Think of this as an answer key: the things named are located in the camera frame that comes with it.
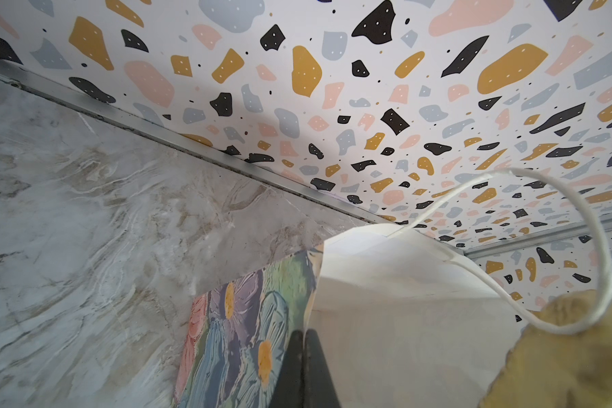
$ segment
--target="yellow fabric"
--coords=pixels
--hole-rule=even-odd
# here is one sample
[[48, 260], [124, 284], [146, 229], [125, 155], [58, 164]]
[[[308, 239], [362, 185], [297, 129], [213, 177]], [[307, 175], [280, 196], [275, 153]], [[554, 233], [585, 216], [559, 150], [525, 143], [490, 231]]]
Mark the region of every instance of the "yellow fabric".
[[[560, 296], [539, 318], [557, 325], [576, 322], [595, 295], [587, 290]], [[612, 304], [598, 324], [573, 336], [529, 325], [479, 407], [612, 407]]]

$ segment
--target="floral painting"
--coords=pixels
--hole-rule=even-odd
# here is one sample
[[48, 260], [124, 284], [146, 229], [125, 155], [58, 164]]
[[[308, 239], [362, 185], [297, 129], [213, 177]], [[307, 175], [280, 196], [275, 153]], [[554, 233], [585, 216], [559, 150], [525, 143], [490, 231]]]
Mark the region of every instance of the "floral painting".
[[266, 408], [294, 330], [304, 330], [322, 246], [195, 299], [175, 387], [179, 408]]

